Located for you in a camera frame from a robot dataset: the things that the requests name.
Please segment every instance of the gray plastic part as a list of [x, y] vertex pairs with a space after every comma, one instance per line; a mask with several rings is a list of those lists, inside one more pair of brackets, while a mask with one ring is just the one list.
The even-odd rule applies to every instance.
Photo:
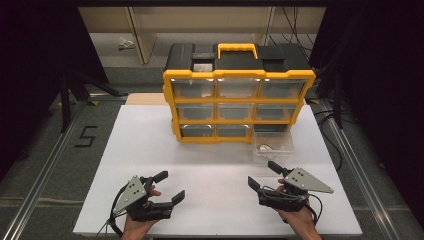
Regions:
[[144, 197], [146, 194], [146, 190], [144, 189], [140, 179], [137, 176], [134, 176], [131, 181], [128, 182], [127, 188], [122, 193], [118, 203], [116, 203], [116, 208], [113, 211], [114, 214], [118, 215], [123, 212], [126, 207]]
[[315, 192], [333, 193], [334, 190], [303, 168], [295, 168], [285, 178], [285, 182], [299, 189]]

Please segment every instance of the transparent drawer front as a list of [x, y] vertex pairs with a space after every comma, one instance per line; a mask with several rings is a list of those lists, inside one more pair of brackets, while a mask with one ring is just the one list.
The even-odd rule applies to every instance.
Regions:
[[258, 104], [256, 119], [258, 120], [290, 120], [296, 104]]
[[219, 103], [217, 106], [220, 119], [250, 119], [254, 105], [253, 103]]
[[256, 132], [255, 153], [258, 156], [275, 157], [293, 155], [294, 146], [290, 132]]
[[213, 118], [213, 104], [177, 104], [178, 117], [184, 120]]
[[213, 137], [213, 125], [202, 125], [202, 124], [181, 124], [181, 135], [182, 137]]
[[297, 98], [305, 85], [305, 79], [299, 80], [265, 80], [262, 83], [261, 97], [264, 98]]
[[255, 78], [218, 79], [218, 96], [225, 98], [254, 98], [259, 81]]
[[171, 83], [176, 98], [213, 97], [212, 79], [174, 79]]
[[250, 125], [232, 125], [220, 124], [218, 128], [218, 137], [247, 137], [250, 134]]

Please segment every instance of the yellow storage organizer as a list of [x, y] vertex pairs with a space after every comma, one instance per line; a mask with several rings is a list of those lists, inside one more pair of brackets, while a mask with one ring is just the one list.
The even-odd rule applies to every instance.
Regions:
[[180, 142], [251, 142], [289, 131], [315, 74], [296, 44], [173, 44], [163, 92]]

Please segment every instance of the organizer carrying handle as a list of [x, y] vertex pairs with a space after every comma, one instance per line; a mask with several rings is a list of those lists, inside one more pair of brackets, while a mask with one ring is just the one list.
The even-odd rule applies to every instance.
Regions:
[[256, 46], [253, 43], [220, 43], [218, 44], [218, 59], [221, 58], [221, 51], [251, 51], [253, 57], [258, 59]]

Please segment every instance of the white table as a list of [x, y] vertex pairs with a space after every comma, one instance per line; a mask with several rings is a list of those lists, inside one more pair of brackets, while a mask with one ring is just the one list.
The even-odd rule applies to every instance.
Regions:
[[[340, 183], [309, 106], [304, 106], [291, 134], [295, 156], [278, 162], [288, 169], [302, 167], [334, 189], [316, 193], [324, 204], [317, 224], [320, 234], [360, 235], [361, 228]], [[157, 184], [170, 201], [186, 191], [171, 219], [149, 232], [152, 237], [282, 237], [294, 235], [271, 208], [260, 206], [247, 177], [277, 187], [278, 176], [266, 161], [253, 161], [252, 146], [245, 143], [187, 144], [176, 141], [168, 106], [121, 107], [74, 233], [95, 235], [108, 218], [119, 189], [133, 175], [154, 176], [167, 170]], [[318, 212], [319, 204], [311, 198]], [[118, 219], [123, 229], [124, 217]]]

